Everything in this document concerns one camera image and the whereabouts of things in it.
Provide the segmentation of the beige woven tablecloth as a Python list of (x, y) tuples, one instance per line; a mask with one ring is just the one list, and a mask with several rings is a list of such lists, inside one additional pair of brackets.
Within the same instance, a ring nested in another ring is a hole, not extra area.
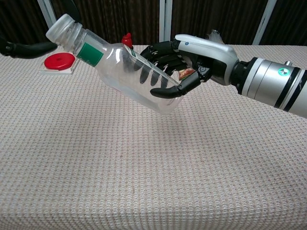
[(0, 230), (307, 230), (307, 119), (213, 81), (168, 115), (0, 55)]

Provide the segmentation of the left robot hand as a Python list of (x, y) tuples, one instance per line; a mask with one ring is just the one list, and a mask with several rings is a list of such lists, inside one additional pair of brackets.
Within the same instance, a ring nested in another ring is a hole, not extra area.
[[(63, 4), (67, 14), (73, 18), (75, 22), (81, 22), (80, 12), (74, 0), (63, 0)], [(52, 42), (41, 42), (31, 45), (13, 43), (6, 40), (0, 34), (0, 53), (3, 56), (12, 58), (34, 59), (41, 57), (57, 49), (58, 45)]]

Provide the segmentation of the white frame post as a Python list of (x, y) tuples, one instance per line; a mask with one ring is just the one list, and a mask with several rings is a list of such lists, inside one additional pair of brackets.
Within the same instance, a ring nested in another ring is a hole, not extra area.
[(267, 1), (265, 10), (262, 14), (262, 18), (261, 18), (261, 21), (259, 23), (255, 37), (253, 39), (252, 45), (256, 46), (256, 45), (260, 44), (262, 37), (264, 35), (264, 32), (266, 30), (266, 27), (268, 25), (268, 22), (271, 18), (272, 12), (275, 8), (276, 2), (277, 2), (277, 0), (268, 0)]
[(173, 0), (159, 0), (159, 42), (171, 39)]
[(37, 0), (37, 2), (48, 28), (50, 28), (57, 20), (51, 0)]

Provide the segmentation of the white plastic bottle cap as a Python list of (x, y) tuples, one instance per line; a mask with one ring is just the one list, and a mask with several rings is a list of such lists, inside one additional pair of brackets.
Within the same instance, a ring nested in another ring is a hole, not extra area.
[(57, 45), (66, 46), (70, 40), (74, 23), (75, 20), (72, 17), (64, 14), (49, 28), (46, 37)]

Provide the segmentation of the clear plastic straws pack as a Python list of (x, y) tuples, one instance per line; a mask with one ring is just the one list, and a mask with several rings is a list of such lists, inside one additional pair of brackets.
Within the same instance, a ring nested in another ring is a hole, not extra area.
[(213, 41), (213, 42), (216, 42), (216, 43), (219, 43), (219, 44), (222, 44), (222, 45), (225, 44), (222, 40), (220, 33), (215, 29), (212, 29), (211, 32), (206, 35), (206, 39)]

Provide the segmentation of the green snack bag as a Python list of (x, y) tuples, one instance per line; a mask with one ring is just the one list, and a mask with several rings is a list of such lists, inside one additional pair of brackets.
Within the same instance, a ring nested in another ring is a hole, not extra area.
[(195, 70), (193, 70), (191, 68), (180, 70), (178, 72), (179, 81), (182, 81), (182, 80), (186, 79), (188, 76), (190, 76), (194, 72), (195, 72)]

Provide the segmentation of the red round disc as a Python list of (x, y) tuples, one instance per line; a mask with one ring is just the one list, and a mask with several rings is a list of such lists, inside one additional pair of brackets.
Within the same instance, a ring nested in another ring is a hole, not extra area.
[(47, 57), (44, 65), (51, 70), (65, 70), (70, 68), (75, 61), (75, 56), (71, 53), (62, 52), (56, 53)]

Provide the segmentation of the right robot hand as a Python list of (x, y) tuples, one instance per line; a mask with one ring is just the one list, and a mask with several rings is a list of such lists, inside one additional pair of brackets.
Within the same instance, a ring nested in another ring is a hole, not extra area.
[(178, 85), (168, 88), (162, 83), (150, 91), (151, 95), (166, 99), (181, 97), (208, 80), (230, 85), (232, 71), (239, 62), (231, 46), (188, 34), (177, 34), (171, 41), (149, 45), (141, 56), (167, 75), (188, 68), (195, 71)]

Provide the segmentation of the dark sauce bottle red cap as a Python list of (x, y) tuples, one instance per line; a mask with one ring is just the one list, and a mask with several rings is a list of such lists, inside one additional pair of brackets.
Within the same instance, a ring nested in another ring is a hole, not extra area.
[(131, 33), (127, 33), (126, 35), (124, 35), (122, 37), (121, 42), (123, 44), (125, 44), (126, 46), (128, 46), (130, 49), (133, 49), (133, 42), (132, 42)]

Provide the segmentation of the clear plastic bottle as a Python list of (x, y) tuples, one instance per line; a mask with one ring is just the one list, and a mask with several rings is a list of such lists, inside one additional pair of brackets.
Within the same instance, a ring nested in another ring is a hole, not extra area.
[(149, 109), (167, 114), (182, 100), (180, 97), (165, 99), (153, 96), (152, 89), (168, 89), (177, 82), (127, 45), (110, 44), (79, 23), (63, 27), (58, 43), (94, 67), (107, 86)]

